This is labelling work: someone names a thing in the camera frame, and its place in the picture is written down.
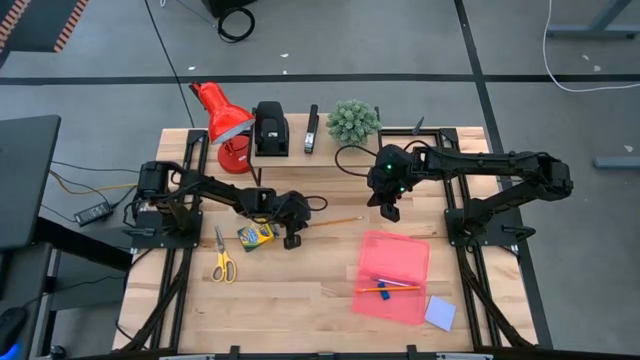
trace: lamp shade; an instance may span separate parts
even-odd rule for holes
[[[209,82],[195,89],[210,116],[209,139],[213,144],[231,140],[255,121],[247,110],[231,104],[218,84]]]

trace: power adapter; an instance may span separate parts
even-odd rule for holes
[[[108,202],[102,202],[98,205],[94,205],[88,209],[77,212],[73,215],[76,219],[76,222],[80,227],[91,224],[92,222],[96,222],[98,220],[103,220],[108,218],[113,214],[113,209]]]

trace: yellow scissors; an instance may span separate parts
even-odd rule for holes
[[[211,279],[215,282],[226,282],[231,284],[236,281],[236,263],[231,260],[224,249],[224,241],[222,240],[222,232],[216,225],[216,242],[218,243],[218,264],[211,273]]]

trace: gray concrete floor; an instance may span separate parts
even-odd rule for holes
[[[207,16],[200,1],[182,1]],[[164,9],[150,2],[181,75],[471,73],[449,0],[259,0],[248,6],[257,18],[255,33],[235,45],[223,43],[209,24],[175,1],[168,0]],[[553,22],[586,23],[606,1],[554,3]],[[630,6],[620,21],[640,23],[639,5]],[[486,74],[544,73],[546,1],[466,1],[465,6]],[[233,19],[229,25],[241,26],[242,21]],[[563,74],[593,74],[595,65],[598,73],[640,73],[639,41],[554,39],[548,48],[550,65]],[[289,57],[282,58],[284,53]],[[0,77],[170,74],[142,0],[92,0],[62,53],[11,53],[0,69]],[[424,125],[430,126],[484,125],[473,83],[223,87],[234,103],[245,107],[277,100],[287,112],[306,112],[311,103],[326,111],[337,100],[357,98],[380,106],[385,125],[413,125],[423,115]],[[629,155],[625,145],[640,151],[640,89],[569,94],[549,83],[491,83],[488,90],[505,149],[548,151],[570,164],[576,184],[567,200],[522,208],[525,224],[538,230],[530,245],[554,346],[640,354],[634,337],[640,330],[640,266],[635,261],[640,250],[639,175],[591,166],[596,155]],[[204,126],[202,107],[186,95],[196,125]],[[154,158],[162,128],[189,124],[176,85],[0,87],[1,118],[49,113],[63,118],[55,159],[97,167],[135,169]],[[56,169],[93,186],[136,181],[127,174]],[[121,194],[108,196],[115,200]],[[68,216],[98,201],[67,196],[53,182],[43,200]],[[90,229],[118,226],[121,211]],[[42,215],[63,222],[47,211]],[[58,319],[54,339],[73,356],[104,353],[118,311],[118,303],[67,311]]]

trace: pencil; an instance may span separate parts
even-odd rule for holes
[[[402,291],[402,290],[419,290],[420,286],[391,286],[391,287],[383,287],[383,288],[365,288],[365,289],[356,289],[356,292],[374,292],[374,291]]]
[[[362,220],[362,219],[364,219],[364,216],[358,216],[358,217],[352,217],[352,218],[346,218],[346,219],[338,219],[338,220],[329,220],[329,221],[323,221],[323,222],[319,222],[319,223],[315,223],[315,224],[309,224],[309,227],[340,224],[340,223],[343,223],[343,222],[356,221],[356,220]]]

